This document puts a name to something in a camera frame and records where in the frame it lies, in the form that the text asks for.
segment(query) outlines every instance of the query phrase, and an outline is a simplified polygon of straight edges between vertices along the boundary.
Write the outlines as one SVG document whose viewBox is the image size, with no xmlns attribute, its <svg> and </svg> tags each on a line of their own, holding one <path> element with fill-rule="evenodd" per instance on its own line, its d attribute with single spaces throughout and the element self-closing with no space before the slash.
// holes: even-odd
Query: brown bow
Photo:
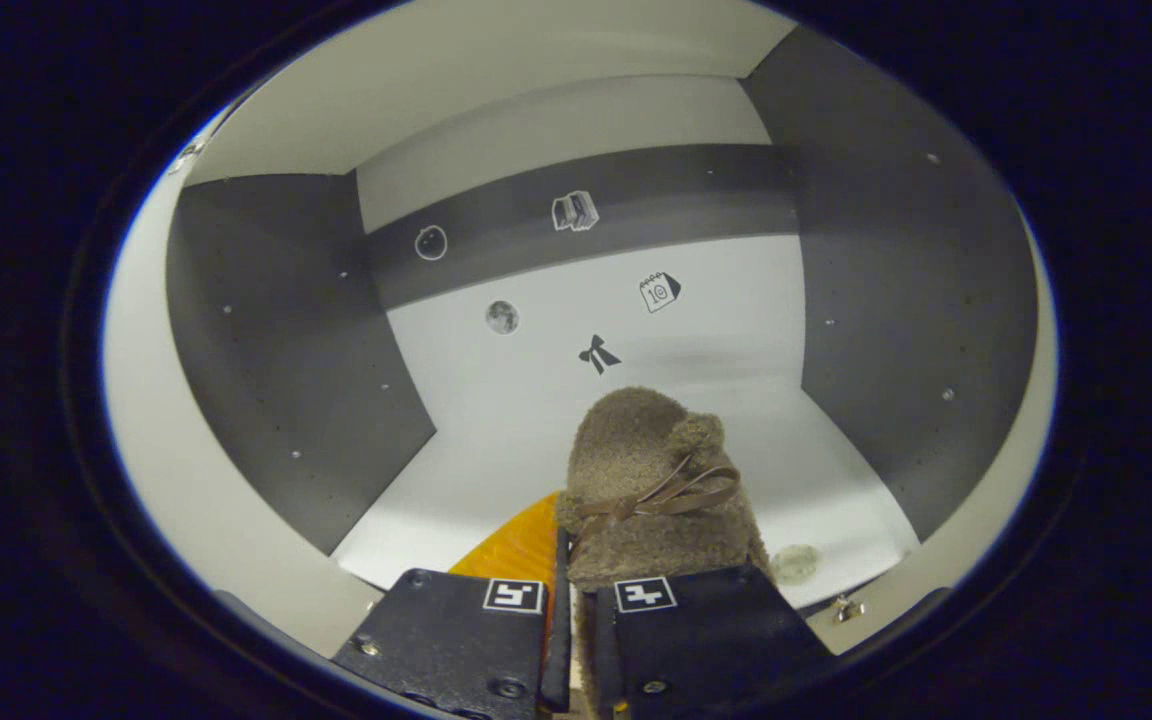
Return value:
<svg viewBox="0 0 1152 720">
<path fill-rule="evenodd" d="M 585 502 L 577 507 L 576 514 L 582 520 L 588 520 L 585 525 L 576 536 L 573 543 L 571 558 L 576 558 L 576 550 L 581 543 L 590 536 L 594 536 L 605 528 L 629 520 L 634 515 L 682 515 L 684 511 L 713 507 L 726 502 L 728 498 L 736 495 L 736 486 L 740 484 L 740 470 L 728 465 L 710 468 L 704 473 L 696 475 L 695 478 L 682 477 L 681 471 L 691 461 L 691 455 L 687 455 L 673 469 L 669 477 L 660 482 L 657 487 L 651 488 L 644 497 L 613 497 L 611 500 L 598 502 Z M 717 477 L 728 480 L 717 488 L 703 492 L 687 492 L 696 483 L 705 478 Z"/>
</svg>

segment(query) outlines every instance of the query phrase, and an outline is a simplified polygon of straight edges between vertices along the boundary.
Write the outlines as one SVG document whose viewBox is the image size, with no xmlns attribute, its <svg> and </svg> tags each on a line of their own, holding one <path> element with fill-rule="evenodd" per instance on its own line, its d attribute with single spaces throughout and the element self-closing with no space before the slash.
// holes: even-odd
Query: white ceiling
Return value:
<svg viewBox="0 0 1152 720">
<path fill-rule="evenodd" d="M 745 77 L 793 28 L 745 0 L 416 0 L 283 68 L 225 120 L 188 183 L 347 173 L 445 119 L 564 83 Z"/>
</svg>

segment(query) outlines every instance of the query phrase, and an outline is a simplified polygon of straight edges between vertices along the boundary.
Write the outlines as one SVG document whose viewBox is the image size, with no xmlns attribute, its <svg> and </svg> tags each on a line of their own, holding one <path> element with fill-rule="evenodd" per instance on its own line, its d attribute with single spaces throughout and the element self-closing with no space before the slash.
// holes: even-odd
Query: gray stripe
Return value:
<svg viewBox="0 0 1152 720">
<path fill-rule="evenodd" d="M 925 539 L 995 457 L 1029 378 L 1037 296 L 1020 215 L 967 138 L 809 28 L 744 85 L 799 174 L 803 388 Z"/>
<path fill-rule="evenodd" d="M 188 187 L 166 263 L 180 363 L 215 439 L 326 553 L 434 433 L 366 265 L 349 252 L 362 238 L 355 187 L 353 176 Z"/>
<path fill-rule="evenodd" d="M 541 266 L 670 243 L 797 230 L 786 153 L 765 145 L 684 145 L 611 152 L 499 179 L 369 234 L 387 309 Z M 599 220 L 556 232 L 553 200 L 589 191 Z M 442 259 L 417 234 L 444 228 Z"/>
</svg>

